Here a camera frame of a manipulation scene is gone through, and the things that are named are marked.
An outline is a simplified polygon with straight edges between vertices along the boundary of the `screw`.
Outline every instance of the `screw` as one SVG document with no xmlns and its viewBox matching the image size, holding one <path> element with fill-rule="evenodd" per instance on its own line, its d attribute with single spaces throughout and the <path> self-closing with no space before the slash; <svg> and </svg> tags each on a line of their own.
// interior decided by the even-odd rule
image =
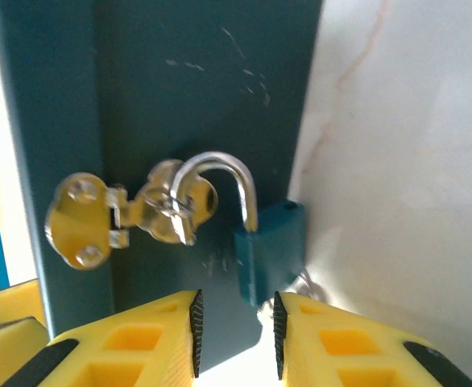
<svg viewBox="0 0 472 387">
<path fill-rule="evenodd" d="M 80 204 L 90 204 L 97 200 L 98 190 L 95 184 L 86 179 L 74 181 L 69 189 L 68 195 L 75 202 Z"/>
<path fill-rule="evenodd" d="M 96 268 L 104 260 L 104 255 L 100 248 L 90 244 L 80 250 L 76 258 L 84 268 Z"/>
</svg>

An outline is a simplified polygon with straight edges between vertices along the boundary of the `marble surface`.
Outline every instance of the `marble surface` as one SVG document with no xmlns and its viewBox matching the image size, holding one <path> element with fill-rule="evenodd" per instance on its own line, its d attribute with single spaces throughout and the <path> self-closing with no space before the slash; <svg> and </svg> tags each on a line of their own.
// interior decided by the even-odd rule
<svg viewBox="0 0 472 387">
<path fill-rule="evenodd" d="M 325 3 L 290 196 L 333 303 L 472 376 L 472 0 Z"/>
</svg>

